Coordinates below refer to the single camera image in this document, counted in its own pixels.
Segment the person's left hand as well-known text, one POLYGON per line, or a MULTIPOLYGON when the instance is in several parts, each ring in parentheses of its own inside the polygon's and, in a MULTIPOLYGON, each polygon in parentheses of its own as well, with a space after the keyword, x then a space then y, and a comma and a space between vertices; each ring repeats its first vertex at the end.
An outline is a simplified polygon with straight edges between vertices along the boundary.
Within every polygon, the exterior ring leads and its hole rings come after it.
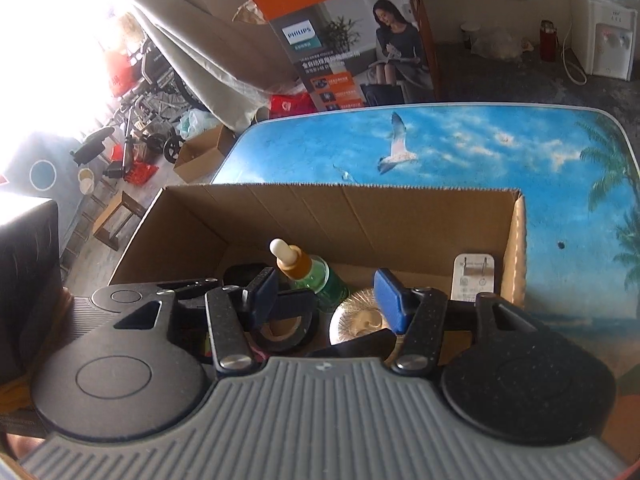
POLYGON ((6 452, 14 460, 21 460, 44 442, 41 438, 25 437, 19 434, 2 434, 2 438, 6 452))

